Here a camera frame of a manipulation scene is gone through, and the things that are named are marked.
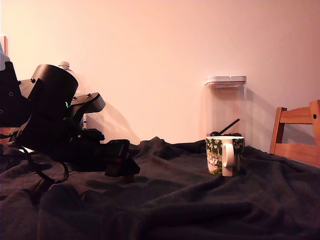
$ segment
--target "black blanket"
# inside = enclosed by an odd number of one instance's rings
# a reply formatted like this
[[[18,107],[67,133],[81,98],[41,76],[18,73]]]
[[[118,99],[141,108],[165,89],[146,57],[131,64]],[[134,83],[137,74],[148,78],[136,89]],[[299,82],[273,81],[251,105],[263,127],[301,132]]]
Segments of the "black blanket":
[[[40,177],[23,153],[0,145],[2,240],[320,239],[320,169],[246,146],[241,174],[213,176],[205,141],[158,137],[131,146],[133,183],[103,172],[70,172],[38,203]],[[63,168],[34,161],[55,179]]]

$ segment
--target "mug handle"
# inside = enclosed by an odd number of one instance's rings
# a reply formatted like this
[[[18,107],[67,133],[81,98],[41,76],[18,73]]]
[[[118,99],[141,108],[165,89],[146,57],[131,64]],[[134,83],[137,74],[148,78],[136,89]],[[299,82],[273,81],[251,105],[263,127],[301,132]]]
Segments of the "mug handle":
[[[235,165],[235,153],[234,153],[234,146],[231,143],[225,143],[225,162],[223,166],[225,168],[230,168]]]

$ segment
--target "ceramic mug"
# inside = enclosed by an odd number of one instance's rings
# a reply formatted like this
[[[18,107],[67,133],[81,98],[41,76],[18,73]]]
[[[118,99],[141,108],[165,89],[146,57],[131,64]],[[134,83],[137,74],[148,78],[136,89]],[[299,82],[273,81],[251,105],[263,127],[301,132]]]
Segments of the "ceramic mug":
[[[205,138],[206,159],[209,173],[234,177],[240,170],[240,155],[244,151],[242,136],[207,136]]]

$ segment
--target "white wall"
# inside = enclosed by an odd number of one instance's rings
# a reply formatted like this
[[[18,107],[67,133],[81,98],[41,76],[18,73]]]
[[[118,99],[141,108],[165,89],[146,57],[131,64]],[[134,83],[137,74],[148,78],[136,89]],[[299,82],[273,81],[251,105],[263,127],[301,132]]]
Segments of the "white wall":
[[[319,12],[318,0],[2,0],[1,34],[18,79],[69,61],[106,101],[107,139],[134,144],[203,139],[204,79],[245,75],[246,142],[268,151],[276,107],[320,99]]]

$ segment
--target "white bottle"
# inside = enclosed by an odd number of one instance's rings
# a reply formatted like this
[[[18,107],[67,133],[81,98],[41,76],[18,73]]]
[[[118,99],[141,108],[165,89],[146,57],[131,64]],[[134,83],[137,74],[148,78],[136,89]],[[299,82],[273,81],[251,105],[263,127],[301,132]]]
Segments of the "white bottle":
[[[70,69],[69,62],[67,62],[67,61],[59,61],[58,62],[58,66],[59,66],[59,68],[62,68],[64,70],[66,70],[68,73],[70,73],[77,80],[78,88],[76,89],[76,92],[75,92],[74,96],[78,97],[78,96],[81,96],[81,95],[85,95],[86,93],[84,92],[84,89],[83,89],[81,83],[79,82],[77,75],[74,73],[74,71],[72,71]],[[87,128],[87,114],[86,113],[83,114],[83,118],[82,118],[82,120],[80,122],[80,125],[85,129]]]

